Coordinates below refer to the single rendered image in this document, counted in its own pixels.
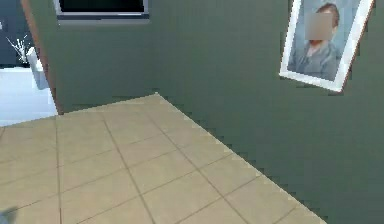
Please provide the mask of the white framed portrait picture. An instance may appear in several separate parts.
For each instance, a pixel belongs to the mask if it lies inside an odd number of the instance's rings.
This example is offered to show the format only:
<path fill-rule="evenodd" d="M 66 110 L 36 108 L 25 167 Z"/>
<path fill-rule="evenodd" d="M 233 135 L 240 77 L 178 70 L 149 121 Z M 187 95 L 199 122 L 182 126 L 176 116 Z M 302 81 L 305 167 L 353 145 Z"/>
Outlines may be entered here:
<path fill-rule="evenodd" d="M 375 0 L 293 0 L 279 76 L 340 93 Z"/>

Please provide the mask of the white box-shaped object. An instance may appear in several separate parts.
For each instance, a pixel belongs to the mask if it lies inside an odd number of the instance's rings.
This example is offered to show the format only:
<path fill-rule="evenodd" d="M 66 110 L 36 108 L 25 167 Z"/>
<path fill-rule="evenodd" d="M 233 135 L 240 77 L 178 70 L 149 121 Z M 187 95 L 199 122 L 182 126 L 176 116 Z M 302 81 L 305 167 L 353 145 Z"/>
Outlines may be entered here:
<path fill-rule="evenodd" d="M 49 87 L 44 69 L 40 59 L 37 56 L 37 52 L 34 47 L 30 47 L 27 54 L 27 60 L 30 64 L 34 81 L 39 90 L 47 89 Z"/>

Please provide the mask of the dark window with grey frame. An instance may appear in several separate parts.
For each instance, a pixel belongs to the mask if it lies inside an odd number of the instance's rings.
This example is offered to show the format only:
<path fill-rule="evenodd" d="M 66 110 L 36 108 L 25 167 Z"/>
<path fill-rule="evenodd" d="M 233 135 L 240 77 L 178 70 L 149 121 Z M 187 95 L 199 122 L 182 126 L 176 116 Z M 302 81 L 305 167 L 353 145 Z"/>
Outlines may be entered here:
<path fill-rule="evenodd" d="M 60 24 L 137 24 L 149 19 L 149 0 L 52 0 Z"/>

